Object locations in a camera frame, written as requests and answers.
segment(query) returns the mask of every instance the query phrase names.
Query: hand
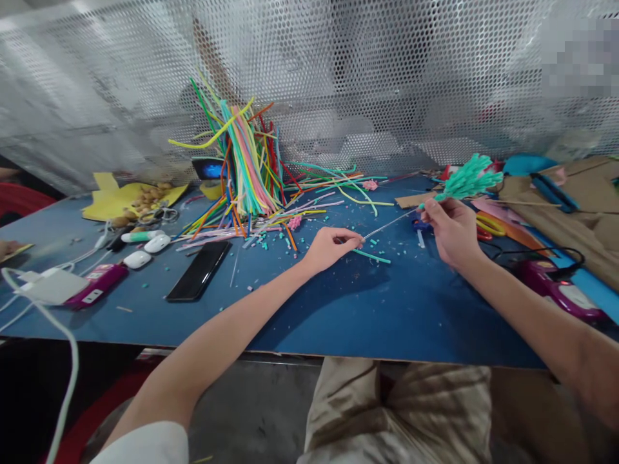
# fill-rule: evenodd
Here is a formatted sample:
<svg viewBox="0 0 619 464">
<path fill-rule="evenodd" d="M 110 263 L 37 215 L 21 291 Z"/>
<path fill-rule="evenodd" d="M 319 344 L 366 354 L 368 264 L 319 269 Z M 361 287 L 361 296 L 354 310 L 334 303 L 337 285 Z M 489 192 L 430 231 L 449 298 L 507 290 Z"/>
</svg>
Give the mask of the hand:
<svg viewBox="0 0 619 464">
<path fill-rule="evenodd" d="M 421 220 L 434 227 L 440 258 L 457 271 L 486 257 L 477 242 L 475 212 L 461 201 L 448 198 L 439 204 L 431 198 Z"/>
<path fill-rule="evenodd" d="M 349 251 L 361 248 L 363 237 L 348 229 L 323 227 L 318 231 L 308 252 L 301 260 L 312 275 L 324 271 Z"/>
<path fill-rule="evenodd" d="M 4 259 L 6 255 L 10 255 L 14 251 L 17 251 L 21 247 L 23 247 L 23 245 L 15 240 L 11 240 L 10 242 L 0 240 L 0 260 Z"/>
</svg>

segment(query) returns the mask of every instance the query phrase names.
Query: glue stick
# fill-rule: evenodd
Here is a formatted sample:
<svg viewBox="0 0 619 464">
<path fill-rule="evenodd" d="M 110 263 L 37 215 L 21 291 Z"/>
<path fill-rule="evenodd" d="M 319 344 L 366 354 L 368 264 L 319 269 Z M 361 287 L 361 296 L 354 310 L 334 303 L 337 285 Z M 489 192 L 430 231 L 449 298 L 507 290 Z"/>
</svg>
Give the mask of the glue stick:
<svg viewBox="0 0 619 464">
<path fill-rule="evenodd" d="M 132 242 L 147 242 L 151 238 L 155 238 L 157 235 L 165 235 L 164 231 L 150 231 L 150 232 L 134 232 L 123 234 L 121 240 L 125 243 Z"/>
</svg>

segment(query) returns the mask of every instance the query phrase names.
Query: metal mesh screen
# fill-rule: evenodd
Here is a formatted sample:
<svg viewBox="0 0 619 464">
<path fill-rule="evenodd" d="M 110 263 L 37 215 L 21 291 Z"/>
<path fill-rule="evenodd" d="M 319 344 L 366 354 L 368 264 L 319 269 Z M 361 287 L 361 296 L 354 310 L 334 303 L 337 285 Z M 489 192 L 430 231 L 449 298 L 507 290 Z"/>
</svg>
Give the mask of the metal mesh screen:
<svg viewBox="0 0 619 464">
<path fill-rule="evenodd" d="M 543 152 L 577 127 L 612 153 L 613 4 L 84 0 L 9 15 L 0 153 L 67 194 L 93 171 L 194 180 L 198 153 L 167 139 L 206 130 L 196 67 L 222 98 L 275 101 L 289 159 L 401 173 Z"/>
</svg>

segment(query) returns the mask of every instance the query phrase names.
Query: pipe cleaner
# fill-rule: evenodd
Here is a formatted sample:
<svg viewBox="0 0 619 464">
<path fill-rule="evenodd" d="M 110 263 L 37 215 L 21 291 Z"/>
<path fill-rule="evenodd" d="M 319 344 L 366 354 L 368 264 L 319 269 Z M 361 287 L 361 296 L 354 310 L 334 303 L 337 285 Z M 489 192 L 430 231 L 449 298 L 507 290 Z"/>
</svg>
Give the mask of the pipe cleaner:
<svg viewBox="0 0 619 464">
<path fill-rule="evenodd" d="M 503 180 L 503 173 L 484 173 L 484 170 L 490 164 L 492 164 L 492 160 L 489 157 L 475 153 L 464 166 L 452 174 L 445 182 L 445 190 L 443 193 L 439 193 L 435 200 L 437 202 L 443 201 L 446 198 L 461 200 L 462 198 L 477 195 L 497 185 Z M 424 203 L 419 205 L 419 209 L 424 209 Z"/>
</svg>

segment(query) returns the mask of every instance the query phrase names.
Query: person's right hand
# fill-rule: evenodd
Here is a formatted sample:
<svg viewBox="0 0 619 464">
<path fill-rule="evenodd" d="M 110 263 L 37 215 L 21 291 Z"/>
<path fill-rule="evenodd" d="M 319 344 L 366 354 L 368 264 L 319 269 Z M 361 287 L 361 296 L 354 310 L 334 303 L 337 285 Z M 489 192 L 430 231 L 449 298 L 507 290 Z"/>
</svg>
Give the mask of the person's right hand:
<svg viewBox="0 0 619 464">
<path fill-rule="evenodd" d="M 426 201 L 421 220 L 434 227 L 440 258 L 457 271 L 485 258 L 477 242 L 475 212 L 459 200 Z"/>
</svg>

